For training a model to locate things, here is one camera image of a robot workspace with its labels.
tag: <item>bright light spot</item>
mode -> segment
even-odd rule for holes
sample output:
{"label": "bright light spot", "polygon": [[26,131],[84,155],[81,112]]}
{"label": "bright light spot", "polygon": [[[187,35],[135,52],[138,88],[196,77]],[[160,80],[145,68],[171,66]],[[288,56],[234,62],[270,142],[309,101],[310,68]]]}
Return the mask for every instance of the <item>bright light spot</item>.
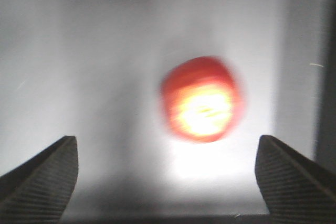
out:
{"label": "bright light spot", "polygon": [[218,134],[232,118],[232,100],[215,84],[180,91],[176,123],[182,131],[196,136]]}

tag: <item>gray wall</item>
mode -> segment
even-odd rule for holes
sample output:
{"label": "gray wall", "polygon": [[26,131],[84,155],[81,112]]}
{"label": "gray wall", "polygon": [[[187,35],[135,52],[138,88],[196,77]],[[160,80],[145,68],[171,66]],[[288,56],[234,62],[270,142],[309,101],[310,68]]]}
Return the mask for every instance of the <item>gray wall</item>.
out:
{"label": "gray wall", "polygon": [[[323,0],[0,0],[0,173],[63,135],[80,175],[65,219],[262,214],[258,138],[313,154]],[[193,144],[163,124],[160,81],[218,55],[245,116]]]}

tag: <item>white backdrop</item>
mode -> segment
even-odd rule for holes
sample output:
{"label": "white backdrop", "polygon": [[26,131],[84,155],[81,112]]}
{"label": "white backdrop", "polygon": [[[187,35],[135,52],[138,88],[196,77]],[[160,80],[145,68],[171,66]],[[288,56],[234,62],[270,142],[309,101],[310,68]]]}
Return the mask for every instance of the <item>white backdrop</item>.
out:
{"label": "white backdrop", "polygon": [[[276,113],[290,3],[0,0],[0,173],[75,135],[80,175],[65,218],[266,213],[254,161],[260,135],[286,120]],[[323,5],[310,5],[315,51],[304,64],[320,58]],[[231,66],[247,108],[228,137],[193,144],[166,130],[158,90],[171,68],[203,55]],[[311,129],[321,71],[303,73],[316,97],[298,113]],[[295,140],[310,157],[313,135]]]}

